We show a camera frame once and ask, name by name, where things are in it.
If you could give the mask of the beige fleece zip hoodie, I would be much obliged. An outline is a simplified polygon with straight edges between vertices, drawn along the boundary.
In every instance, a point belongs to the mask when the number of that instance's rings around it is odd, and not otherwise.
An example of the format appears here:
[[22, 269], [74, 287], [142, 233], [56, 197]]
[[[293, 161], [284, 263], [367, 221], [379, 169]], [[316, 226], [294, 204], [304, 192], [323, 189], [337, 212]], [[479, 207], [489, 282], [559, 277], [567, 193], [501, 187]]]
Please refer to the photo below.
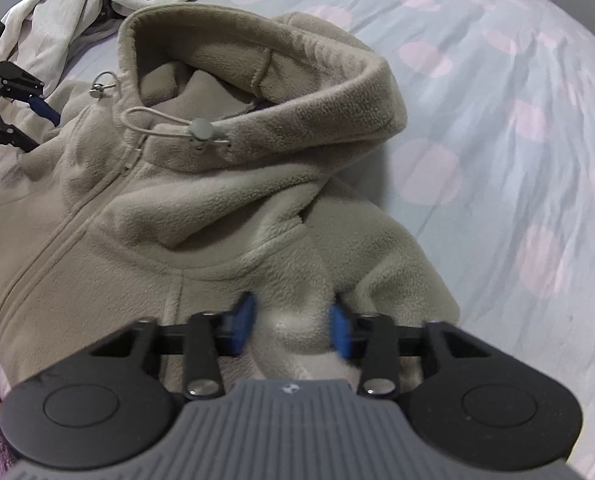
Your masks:
[[389, 62], [326, 21], [152, 6], [118, 67], [65, 81], [36, 142], [0, 146], [0, 363], [18, 384], [139, 318], [172, 325], [257, 300], [228, 382], [353, 379], [331, 304], [404, 325], [459, 308], [413, 236], [339, 172], [406, 127]]

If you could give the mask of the polka dot bed sheet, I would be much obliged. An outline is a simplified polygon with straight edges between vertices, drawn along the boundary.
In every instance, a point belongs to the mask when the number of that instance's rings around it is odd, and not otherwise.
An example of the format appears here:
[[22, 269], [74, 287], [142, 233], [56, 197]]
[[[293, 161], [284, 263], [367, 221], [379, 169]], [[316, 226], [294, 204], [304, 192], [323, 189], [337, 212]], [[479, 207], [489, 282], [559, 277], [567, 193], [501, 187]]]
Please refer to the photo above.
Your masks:
[[[571, 462], [595, 479], [595, 37], [547, 0], [194, 3], [313, 16], [386, 58], [406, 127], [337, 177], [413, 236], [455, 322], [577, 395]], [[117, 45], [63, 82], [99, 94]]]

